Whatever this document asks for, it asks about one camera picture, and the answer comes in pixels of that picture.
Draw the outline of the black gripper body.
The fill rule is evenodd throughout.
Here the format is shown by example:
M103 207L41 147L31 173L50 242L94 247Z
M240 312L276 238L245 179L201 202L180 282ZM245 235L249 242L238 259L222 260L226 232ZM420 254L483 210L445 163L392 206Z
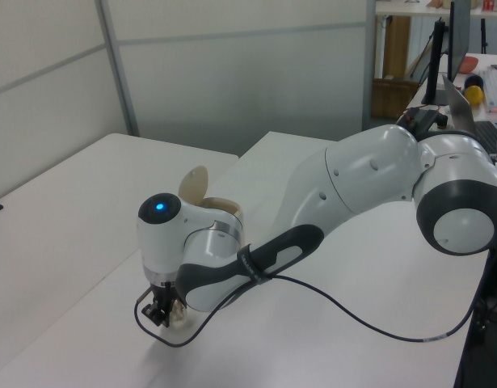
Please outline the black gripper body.
M177 290L171 282L166 282L162 286L151 285L150 289L156 310L171 310L175 301L179 299Z

